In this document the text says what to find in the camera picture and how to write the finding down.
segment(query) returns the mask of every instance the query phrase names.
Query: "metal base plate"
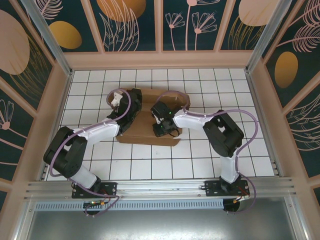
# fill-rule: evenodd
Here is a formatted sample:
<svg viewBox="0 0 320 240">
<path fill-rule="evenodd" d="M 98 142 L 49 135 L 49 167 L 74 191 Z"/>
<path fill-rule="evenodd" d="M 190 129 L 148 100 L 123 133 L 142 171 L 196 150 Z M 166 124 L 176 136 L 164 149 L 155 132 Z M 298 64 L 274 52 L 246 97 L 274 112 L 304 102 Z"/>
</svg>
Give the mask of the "metal base plate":
<svg viewBox="0 0 320 240">
<path fill-rule="evenodd" d="M 220 196 L 241 196 L 250 195 L 249 186 L 247 180 L 238 181 L 237 185 L 229 191 L 225 192 L 221 188 L 221 182 L 219 180 L 210 180 L 204 182 L 205 194 L 207 197 L 220 197 Z"/>
<path fill-rule="evenodd" d="M 117 194 L 117 183 L 116 182 L 102 182 L 100 186 L 99 194 L 116 195 Z M 88 193 L 87 191 L 80 188 L 78 185 L 73 185 L 72 196 L 73 199 L 99 199 L 99 197 Z"/>
</svg>

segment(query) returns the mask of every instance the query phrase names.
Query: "white tile floor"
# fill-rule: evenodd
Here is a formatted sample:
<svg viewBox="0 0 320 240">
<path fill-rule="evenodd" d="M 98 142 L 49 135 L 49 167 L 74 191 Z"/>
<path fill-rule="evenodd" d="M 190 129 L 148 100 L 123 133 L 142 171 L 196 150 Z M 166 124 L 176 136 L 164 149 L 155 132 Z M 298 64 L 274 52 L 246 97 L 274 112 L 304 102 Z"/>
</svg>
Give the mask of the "white tile floor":
<svg viewBox="0 0 320 240">
<path fill-rule="evenodd" d="M 76 71 L 61 126 L 75 129 L 103 120 L 111 113 L 107 94 L 119 87 L 178 90 L 190 96 L 190 110 L 215 113 L 243 109 L 257 116 L 243 69 L 138 69 Z M 251 118 L 230 116 L 243 130 L 246 142 L 255 130 Z M 102 180 L 193 179 L 219 177 L 220 158 L 203 131 L 184 129 L 174 147 L 124 144 L 116 138 L 88 146 L 83 164 Z M 264 136 L 240 154 L 239 170 L 249 177 L 274 176 Z M 45 177 L 46 180 L 65 180 Z"/>
</svg>

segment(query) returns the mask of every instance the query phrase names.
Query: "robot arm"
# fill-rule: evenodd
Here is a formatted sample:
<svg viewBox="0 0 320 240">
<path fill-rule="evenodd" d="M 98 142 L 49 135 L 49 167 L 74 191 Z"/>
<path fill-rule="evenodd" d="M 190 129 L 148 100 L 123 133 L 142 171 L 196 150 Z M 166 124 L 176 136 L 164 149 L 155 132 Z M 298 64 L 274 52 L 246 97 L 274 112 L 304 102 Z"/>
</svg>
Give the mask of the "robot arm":
<svg viewBox="0 0 320 240">
<path fill-rule="evenodd" d="M 152 107 L 151 112 L 156 119 L 153 131 L 157 137 L 178 131 L 178 128 L 204 131 L 212 148 L 220 155 L 221 179 L 225 181 L 222 184 L 227 189 L 240 179 L 236 171 L 235 151 L 242 145 L 244 133 L 227 113 L 214 117 L 199 113 L 187 114 L 180 107 L 171 110 L 161 101 Z"/>
<path fill-rule="evenodd" d="M 116 107 L 116 109 L 113 110 L 101 124 L 94 124 L 86 128 L 77 129 L 70 129 L 66 126 L 60 128 L 46 150 L 43 160 L 50 165 L 62 143 L 69 136 L 80 132 L 65 144 L 66 146 L 70 146 L 69 150 L 63 148 L 59 152 L 53 168 L 65 178 L 71 179 L 86 189 L 97 193 L 100 190 L 101 180 L 82 165 L 86 147 L 104 139 L 121 135 L 130 127 L 137 113 L 141 110 L 142 93 L 141 90 L 137 88 L 133 88 L 127 92 L 130 96 L 131 105 L 124 117 L 118 119 L 119 116 L 126 112 L 129 99 L 125 94 L 120 95 L 115 92 L 111 104 Z"/>
</svg>

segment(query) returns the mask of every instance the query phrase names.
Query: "brown cardboard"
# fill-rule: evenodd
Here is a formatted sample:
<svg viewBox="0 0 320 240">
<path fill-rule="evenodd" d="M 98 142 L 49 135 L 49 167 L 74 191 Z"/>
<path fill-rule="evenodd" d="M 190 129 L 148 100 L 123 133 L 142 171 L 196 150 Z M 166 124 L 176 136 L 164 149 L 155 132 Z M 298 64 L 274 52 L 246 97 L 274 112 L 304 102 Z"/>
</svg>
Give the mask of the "brown cardboard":
<svg viewBox="0 0 320 240">
<path fill-rule="evenodd" d="M 150 109 L 156 103 L 158 97 L 167 90 L 160 89 L 141 89 L 142 92 L 142 108 L 141 112 L 135 117 L 130 128 L 124 132 L 122 136 L 117 136 L 116 139 L 124 144 L 145 144 L 158 146 L 175 146 L 179 143 L 179 138 L 167 134 L 161 137 L 156 137 L 152 125 L 156 123 L 156 119 L 152 117 Z M 184 106 L 186 100 L 183 96 L 177 93 L 170 93 L 163 96 L 161 101 L 167 104 L 171 109 Z"/>
</svg>

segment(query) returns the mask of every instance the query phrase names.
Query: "line-art flower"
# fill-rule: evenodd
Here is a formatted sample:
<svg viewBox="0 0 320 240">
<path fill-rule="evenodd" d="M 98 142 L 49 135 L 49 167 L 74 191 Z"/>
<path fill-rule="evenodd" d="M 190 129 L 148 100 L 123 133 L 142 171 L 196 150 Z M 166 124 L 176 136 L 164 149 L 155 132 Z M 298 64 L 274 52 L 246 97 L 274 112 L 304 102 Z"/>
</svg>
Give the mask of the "line-art flower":
<svg viewBox="0 0 320 240">
<path fill-rule="evenodd" d="M 210 5 L 216 4 L 220 2 L 220 0 L 186 0 L 186 3 L 189 5 L 188 12 L 186 15 L 186 28 L 185 28 L 185 50 L 188 51 L 188 26 L 189 26 L 189 16 L 191 7 L 197 5 Z"/>
<path fill-rule="evenodd" d="M 184 25 L 186 25 L 186 22 L 183 21 L 183 17 L 181 16 L 181 13 L 173 13 L 172 16 L 171 16 L 171 13 L 167 13 L 165 15 L 165 19 L 166 19 L 166 22 L 168 23 L 168 26 L 170 28 L 172 46 L 173 46 L 173 50 L 175 51 L 176 48 L 175 48 L 175 44 L 174 44 L 174 37 L 172 34 L 172 29 L 183 27 Z"/>
<path fill-rule="evenodd" d="M 209 33 L 217 30 L 216 19 L 214 13 L 203 13 L 199 18 L 199 12 L 192 14 L 192 24 L 195 32 L 194 50 L 197 50 L 198 34 Z"/>
<path fill-rule="evenodd" d="M 14 109 L 15 109 L 15 105 L 13 104 L 13 102 L 8 101 L 6 104 L 3 99 L 0 100 L 0 130 L 4 130 L 4 131 L 10 130 L 11 132 L 26 139 L 27 138 L 26 136 L 24 136 L 24 135 L 22 135 L 22 134 L 20 134 L 10 128 L 10 122 L 11 122 L 12 116 L 14 114 Z M 20 150 L 24 149 L 23 147 L 18 146 L 12 142 L 6 141 L 2 138 L 0 138 L 0 142 L 5 143 L 5 144 L 7 144 L 11 147 L 14 147 L 16 149 L 20 149 Z"/>
</svg>

